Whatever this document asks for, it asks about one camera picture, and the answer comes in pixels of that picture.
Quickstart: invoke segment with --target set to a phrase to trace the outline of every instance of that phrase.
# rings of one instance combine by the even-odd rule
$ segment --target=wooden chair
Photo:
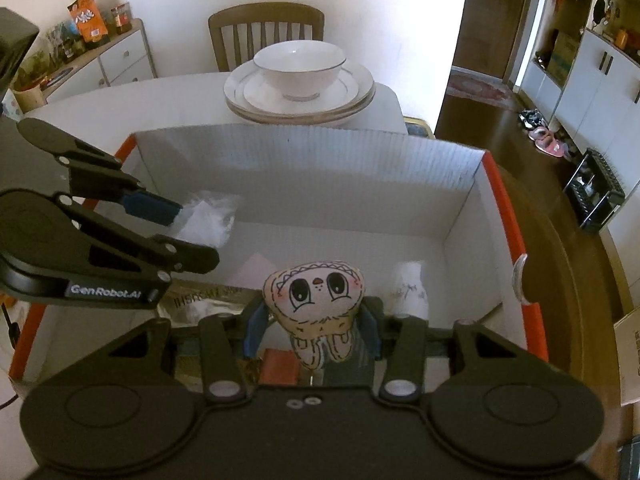
[[[229,63],[226,56],[225,42],[222,37],[223,27],[233,27],[234,53],[236,66],[242,64],[240,54],[240,37],[238,25],[247,24],[246,50],[248,59],[254,58],[254,32],[252,23],[260,23],[260,48],[267,46],[267,23],[274,23],[273,43],[279,43],[280,23],[287,23],[287,41],[293,39],[292,24],[300,24],[299,40],[305,39],[304,25],[311,25],[312,40],[322,41],[324,37],[324,14],[314,8],[303,4],[291,4],[287,2],[265,2],[259,4],[245,4],[220,10],[209,17],[209,33],[213,52],[220,72],[229,72]]]

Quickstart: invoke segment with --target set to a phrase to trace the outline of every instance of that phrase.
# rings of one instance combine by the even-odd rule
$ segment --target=white plate
[[[298,116],[300,114],[319,114],[343,108],[354,101],[359,86],[346,70],[340,70],[338,79],[320,95],[309,101],[292,101],[282,95],[264,78],[262,71],[249,78],[244,86],[244,97],[249,104],[270,114]]]
[[[300,123],[305,124],[327,123],[333,120],[342,119],[348,115],[353,115],[368,105],[372,100],[372,94],[375,90],[373,77],[369,70],[364,68],[362,65],[349,60],[344,62],[342,69],[351,74],[358,84],[358,94],[356,95],[356,98],[350,104],[336,108],[330,112],[322,112],[320,114],[299,114],[293,118],[300,118]],[[253,61],[247,61],[229,74],[224,86],[227,105],[235,114],[255,122],[263,124],[291,124],[290,120],[292,119],[292,116],[272,114],[263,110],[258,110],[258,108],[249,104],[249,101],[244,97],[244,86],[248,83],[251,76],[253,76],[255,72],[258,72],[258,70],[258,67]]]

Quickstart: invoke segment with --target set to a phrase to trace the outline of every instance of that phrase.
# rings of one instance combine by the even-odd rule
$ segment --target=stacked dishes
[[[370,72],[322,41],[284,41],[259,51],[225,82],[226,104],[260,124],[340,124],[373,100]]]

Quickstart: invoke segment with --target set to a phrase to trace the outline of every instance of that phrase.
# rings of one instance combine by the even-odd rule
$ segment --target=orange package
[[[94,0],[76,0],[67,8],[85,43],[108,41],[107,27]]]

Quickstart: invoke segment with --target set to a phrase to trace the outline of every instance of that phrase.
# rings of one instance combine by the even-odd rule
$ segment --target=pink shoe
[[[529,139],[536,140],[544,139],[546,136],[553,135],[545,126],[538,126],[535,130],[529,132]]]
[[[564,157],[564,147],[556,140],[553,134],[538,139],[536,148],[547,155],[556,156],[557,158]]]

